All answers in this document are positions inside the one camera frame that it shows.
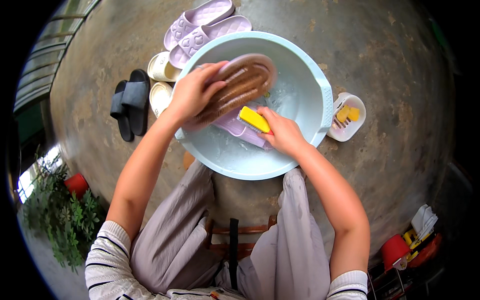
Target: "soap bar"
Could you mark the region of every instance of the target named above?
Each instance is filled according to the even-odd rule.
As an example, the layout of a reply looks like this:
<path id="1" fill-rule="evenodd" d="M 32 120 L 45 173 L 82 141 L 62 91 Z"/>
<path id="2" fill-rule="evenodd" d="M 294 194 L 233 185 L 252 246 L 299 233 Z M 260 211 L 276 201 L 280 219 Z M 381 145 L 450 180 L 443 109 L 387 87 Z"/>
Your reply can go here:
<path id="1" fill-rule="evenodd" d="M 352 121 L 358 121 L 360 115 L 360 109 L 358 108 L 350 108 L 350 112 L 348 113 L 348 118 Z"/>
<path id="2" fill-rule="evenodd" d="M 336 113 L 336 118 L 341 122 L 345 122 L 348 116 L 348 112 L 350 112 L 350 107 L 348 105 L 344 105 L 341 110 Z"/>

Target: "lavender pants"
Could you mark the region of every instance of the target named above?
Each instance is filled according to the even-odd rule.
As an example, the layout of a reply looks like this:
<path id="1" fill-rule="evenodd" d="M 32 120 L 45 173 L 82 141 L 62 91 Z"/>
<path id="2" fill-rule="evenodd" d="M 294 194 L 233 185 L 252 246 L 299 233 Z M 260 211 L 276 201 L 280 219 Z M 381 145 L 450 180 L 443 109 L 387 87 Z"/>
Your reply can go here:
<path id="1" fill-rule="evenodd" d="M 203 247 L 212 171 L 198 160 L 157 208 L 133 241 L 130 266 L 149 291 L 231 288 L 228 262 Z M 310 213 L 298 169 L 285 174 L 277 224 L 259 238 L 237 268 L 239 292 L 248 299 L 325 299 L 330 275 L 320 229 Z"/>

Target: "finger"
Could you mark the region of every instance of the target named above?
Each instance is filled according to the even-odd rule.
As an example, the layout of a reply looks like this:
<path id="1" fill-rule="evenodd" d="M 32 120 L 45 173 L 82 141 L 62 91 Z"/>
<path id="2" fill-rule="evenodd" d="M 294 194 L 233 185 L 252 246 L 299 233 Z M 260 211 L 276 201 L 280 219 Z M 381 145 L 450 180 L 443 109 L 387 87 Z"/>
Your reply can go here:
<path id="1" fill-rule="evenodd" d="M 273 146 L 273 143 L 275 141 L 275 136 L 274 135 L 266 134 L 264 132 L 257 133 L 257 135 L 259 137 L 263 138 L 264 140 L 266 140 L 267 142 L 269 142 L 270 144 L 272 144 L 272 146 Z"/>
<path id="2" fill-rule="evenodd" d="M 217 81 L 212 83 L 206 91 L 204 91 L 203 98 L 204 100 L 210 100 L 210 98 L 219 90 L 224 88 L 227 85 L 225 81 Z"/>
<path id="3" fill-rule="evenodd" d="M 275 118 L 272 110 L 267 107 L 261 107 L 257 110 L 257 113 L 267 119 L 267 122 L 272 122 Z"/>
<path id="4" fill-rule="evenodd" d="M 200 77 L 203 80 L 206 80 L 210 76 L 213 76 L 214 74 L 216 74 L 218 70 L 220 70 L 220 68 L 225 66 L 227 63 L 228 63 L 228 60 L 224 60 L 224 61 L 209 65 L 208 67 L 204 68 L 202 72 L 200 72 Z"/>
<path id="5" fill-rule="evenodd" d="M 264 109 L 265 109 L 264 106 L 257 105 L 257 114 L 263 116 L 264 115 L 264 113 L 263 113 Z"/>
<path id="6" fill-rule="evenodd" d="M 206 68 L 210 67 L 211 65 L 214 65 L 214 63 L 201 64 L 199 66 L 196 66 L 195 69 L 193 69 L 193 71 L 191 71 L 190 73 L 199 73 L 199 72 L 205 70 Z"/>

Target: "person's right hand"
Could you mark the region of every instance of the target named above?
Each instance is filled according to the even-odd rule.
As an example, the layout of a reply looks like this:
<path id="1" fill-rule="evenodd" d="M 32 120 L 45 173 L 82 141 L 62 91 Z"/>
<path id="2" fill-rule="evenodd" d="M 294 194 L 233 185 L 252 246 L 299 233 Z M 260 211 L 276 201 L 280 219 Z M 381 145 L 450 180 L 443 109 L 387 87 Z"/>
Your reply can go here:
<path id="1" fill-rule="evenodd" d="M 268 107 L 259 106 L 257 112 L 267 119 L 274 133 L 274 135 L 271 135 L 262 132 L 258 135 L 266 139 L 281 153 L 295 158 L 302 151 L 302 148 L 309 145 L 294 120 L 281 117 Z"/>
<path id="2" fill-rule="evenodd" d="M 174 114 L 181 121 L 196 116 L 207 105 L 210 98 L 227 84 L 217 81 L 205 89 L 205 81 L 215 75 L 228 61 L 218 63 L 204 63 L 176 83 L 175 93 L 167 108 L 167 112 Z"/>

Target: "wrist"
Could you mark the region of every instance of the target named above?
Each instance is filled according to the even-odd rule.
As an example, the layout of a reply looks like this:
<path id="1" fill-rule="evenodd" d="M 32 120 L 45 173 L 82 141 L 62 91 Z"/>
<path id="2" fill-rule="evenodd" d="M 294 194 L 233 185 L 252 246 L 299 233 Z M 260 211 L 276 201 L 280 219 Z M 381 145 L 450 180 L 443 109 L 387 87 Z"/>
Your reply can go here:
<path id="1" fill-rule="evenodd" d="M 294 155 L 292 155 L 293 159 L 299 162 L 299 160 L 308 155 L 308 152 L 312 148 L 315 149 L 315 151 L 317 150 L 312 144 L 304 140 L 297 146 L 297 151 L 295 151 Z"/>
<path id="2" fill-rule="evenodd" d="M 165 109 L 156 119 L 154 126 L 169 128 L 175 132 L 185 122 L 185 117 L 173 109 Z"/>

